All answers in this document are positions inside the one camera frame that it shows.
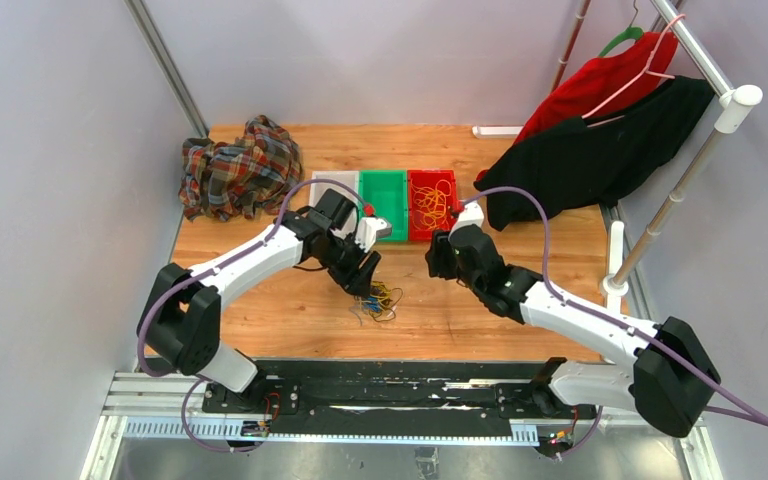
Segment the white plastic bin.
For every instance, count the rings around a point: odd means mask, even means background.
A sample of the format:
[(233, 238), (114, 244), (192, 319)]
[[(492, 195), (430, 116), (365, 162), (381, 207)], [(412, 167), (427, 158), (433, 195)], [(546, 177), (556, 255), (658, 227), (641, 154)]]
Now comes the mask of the white plastic bin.
[(314, 171), (310, 185), (310, 206), (323, 218), (334, 222), (360, 217), (360, 194), (356, 171)]

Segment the green plastic bin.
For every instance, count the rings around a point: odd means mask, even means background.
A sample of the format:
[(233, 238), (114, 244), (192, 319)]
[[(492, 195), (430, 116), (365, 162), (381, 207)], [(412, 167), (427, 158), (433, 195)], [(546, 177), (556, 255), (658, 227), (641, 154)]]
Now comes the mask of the green plastic bin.
[(361, 170), (362, 197), (373, 205), (376, 215), (386, 219), (392, 232), (388, 242), (408, 240), (408, 180), (405, 170)]

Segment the green hanger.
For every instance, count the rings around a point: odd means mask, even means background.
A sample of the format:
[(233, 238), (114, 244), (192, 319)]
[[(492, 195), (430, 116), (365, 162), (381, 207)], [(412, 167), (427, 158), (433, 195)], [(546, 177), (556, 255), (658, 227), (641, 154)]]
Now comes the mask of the green hanger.
[(639, 16), (639, 6), (637, 0), (632, 0), (631, 6), (633, 8), (632, 17), (627, 27), (612, 38), (605, 47), (598, 54), (599, 58), (608, 56), (617, 46), (627, 41), (639, 41), (645, 34), (644, 30), (636, 25), (637, 17)]

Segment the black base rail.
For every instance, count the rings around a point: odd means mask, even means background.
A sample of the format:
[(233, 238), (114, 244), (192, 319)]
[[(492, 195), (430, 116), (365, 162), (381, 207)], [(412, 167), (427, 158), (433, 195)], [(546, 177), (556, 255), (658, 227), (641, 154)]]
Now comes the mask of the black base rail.
[(504, 437), (514, 420), (566, 427), (591, 405), (550, 397), (534, 362), (266, 359), (243, 393), (211, 383), (205, 413), (270, 420), (275, 433), (385, 437)]

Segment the red shirt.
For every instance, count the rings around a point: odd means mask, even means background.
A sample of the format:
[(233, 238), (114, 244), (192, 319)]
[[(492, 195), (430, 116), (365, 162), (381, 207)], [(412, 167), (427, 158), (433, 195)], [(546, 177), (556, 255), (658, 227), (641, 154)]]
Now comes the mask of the red shirt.
[(597, 115), (626, 108), (655, 90), (678, 47), (676, 36), (646, 32), (624, 52), (587, 61), (536, 108), (517, 143), (596, 107)]

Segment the metal clothes rack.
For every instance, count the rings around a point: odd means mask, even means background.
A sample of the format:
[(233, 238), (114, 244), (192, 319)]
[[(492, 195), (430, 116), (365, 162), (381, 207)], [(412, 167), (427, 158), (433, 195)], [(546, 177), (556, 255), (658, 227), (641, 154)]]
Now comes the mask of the metal clothes rack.
[(654, 1), (652, 6), (656, 18), (650, 30), (655, 33), (662, 33), (665, 28), (671, 30), (695, 68), (695, 74), (708, 82), (714, 96), (685, 143), (674, 154), (675, 161), (665, 165), (676, 167), (684, 160), (688, 162), (676, 185), (669, 190), (638, 239), (628, 237), (626, 221), (631, 217), (626, 214), (622, 203), (602, 207), (607, 231), (606, 271), (598, 286), (606, 298), (622, 298), (629, 293), (635, 279), (635, 268), (665, 230), (670, 214), (686, 199), (691, 182), (704, 171), (718, 142), (735, 133), (752, 109), (763, 100), (763, 90), (759, 86), (736, 86), (727, 78), (688, 25), (681, 12), (682, 5), (681, 1)]

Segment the black shirt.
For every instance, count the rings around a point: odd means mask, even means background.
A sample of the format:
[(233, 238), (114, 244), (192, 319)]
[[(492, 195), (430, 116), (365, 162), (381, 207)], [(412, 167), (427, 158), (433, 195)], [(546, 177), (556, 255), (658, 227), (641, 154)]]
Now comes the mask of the black shirt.
[(615, 205), (671, 161), (714, 97), (703, 79), (677, 76), (612, 115), (574, 117), (511, 146), (478, 180), (489, 225), (497, 231), (513, 222), (537, 221), (524, 197), (533, 195), (552, 218), (564, 210)]

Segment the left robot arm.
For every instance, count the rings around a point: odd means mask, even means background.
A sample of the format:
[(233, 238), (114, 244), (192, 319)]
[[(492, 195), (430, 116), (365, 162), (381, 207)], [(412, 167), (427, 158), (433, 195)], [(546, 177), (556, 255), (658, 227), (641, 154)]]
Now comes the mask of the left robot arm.
[(151, 348), (174, 372), (224, 386), (239, 411), (256, 412), (267, 389), (256, 363), (222, 342), (223, 312), (260, 282), (309, 259), (347, 294), (367, 296), (381, 260), (373, 247), (391, 231), (370, 205), (335, 189), (314, 206), (282, 209), (261, 234), (211, 261), (164, 266), (137, 326), (138, 349)]

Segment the plaid flannel shirt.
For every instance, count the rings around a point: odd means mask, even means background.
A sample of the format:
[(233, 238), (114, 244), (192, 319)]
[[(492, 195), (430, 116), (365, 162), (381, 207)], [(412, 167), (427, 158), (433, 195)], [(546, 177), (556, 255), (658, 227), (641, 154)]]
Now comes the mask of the plaid flannel shirt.
[(246, 122), (232, 142), (189, 138), (181, 147), (178, 193), (183, 215), (226, 222), (275, 215), (303, 179), (301, 148), (290, 133), (265, 115)]

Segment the red plastic bin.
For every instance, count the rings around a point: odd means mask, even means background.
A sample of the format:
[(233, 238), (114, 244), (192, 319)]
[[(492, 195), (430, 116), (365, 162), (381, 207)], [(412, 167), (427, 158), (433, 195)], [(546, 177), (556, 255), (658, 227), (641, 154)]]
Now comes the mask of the red plastic bin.
[(408, 240), (429, 241), (436, 230), (449, 230), (454, 224), (451, 213), (457, 199), (453, 170), (415, 169), (407, 171)]

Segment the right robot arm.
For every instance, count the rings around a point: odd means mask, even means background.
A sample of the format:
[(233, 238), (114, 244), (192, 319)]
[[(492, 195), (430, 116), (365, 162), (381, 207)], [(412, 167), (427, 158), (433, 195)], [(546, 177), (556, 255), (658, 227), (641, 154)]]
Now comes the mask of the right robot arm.
[(603, 357), (601, 363), (547, 360), (530, 382), (532, 404), (544, 416), (558, 416), (569, 406), (611, 407), (683, 438), (714, 394), (706, 382), (721, 382), (687, 322), (626, 317), (617, 326), (606, 308), (505, 263), (491, 237), (475, 225), (434, 231), (425, 259), (430, 277), (460, 281), (492, 314), (553, 331)]

